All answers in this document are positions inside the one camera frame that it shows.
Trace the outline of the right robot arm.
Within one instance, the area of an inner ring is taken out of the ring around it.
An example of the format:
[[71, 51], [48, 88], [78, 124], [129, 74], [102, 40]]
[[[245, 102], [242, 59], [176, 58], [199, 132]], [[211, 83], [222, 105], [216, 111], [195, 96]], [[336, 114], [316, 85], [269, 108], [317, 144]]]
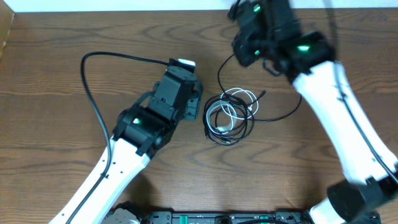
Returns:
[[288, 1], [237, 1], [228, 12], [238, 23], [233, 40], [240, 65], [272, 62], [311, 106], [330, 138], [345, 179], [328, 187], [305, 223], [379, 223], [376, 210], [397, 197], [397, 156], [383, 143], [318, 31], [304, 33]]

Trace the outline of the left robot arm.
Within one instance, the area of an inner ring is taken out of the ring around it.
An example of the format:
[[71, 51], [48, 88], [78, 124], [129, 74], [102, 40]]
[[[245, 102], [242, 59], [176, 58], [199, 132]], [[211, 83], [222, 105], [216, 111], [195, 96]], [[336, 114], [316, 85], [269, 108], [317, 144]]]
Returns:
[[52, 223], [101, 223], [131, 180], [168, 144], [181, 120], [197, 118], [203, 87], [170, 66], [153, 91], [118, 117], [100, 160]]

